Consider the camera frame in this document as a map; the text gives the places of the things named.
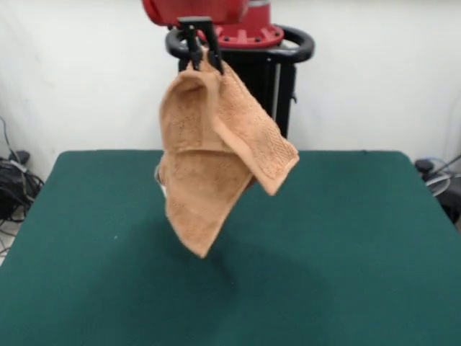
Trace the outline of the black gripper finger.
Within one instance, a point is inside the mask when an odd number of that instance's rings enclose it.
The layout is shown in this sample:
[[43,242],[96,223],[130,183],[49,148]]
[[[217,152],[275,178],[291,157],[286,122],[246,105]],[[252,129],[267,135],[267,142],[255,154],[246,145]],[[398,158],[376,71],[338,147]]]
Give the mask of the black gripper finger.
[[207,58],[210,63],[221,75],[224,74],[222,56],[220,52],[220,47],[218,43],[218,38],[215,33],[215,28],[213,24],[204,24],[202,32],[205,34],[207,44],[208,44],[208,53]]
[[192,68],[195,71],[199,71],[202,60],[202,49],[200,42],[197,40],[197,31],[193,25],[183,25],[182,31],[187,41],[189,59],[192,64]]

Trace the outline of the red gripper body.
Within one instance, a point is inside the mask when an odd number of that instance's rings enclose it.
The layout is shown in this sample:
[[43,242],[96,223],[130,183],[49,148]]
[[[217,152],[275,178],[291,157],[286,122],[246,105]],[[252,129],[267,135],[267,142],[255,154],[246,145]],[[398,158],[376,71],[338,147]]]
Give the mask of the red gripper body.
[[242,20],[249,2],[246,0],[142,0],[146,14],[159,26],[177,25],[182,17],[210,17],[217,25]]

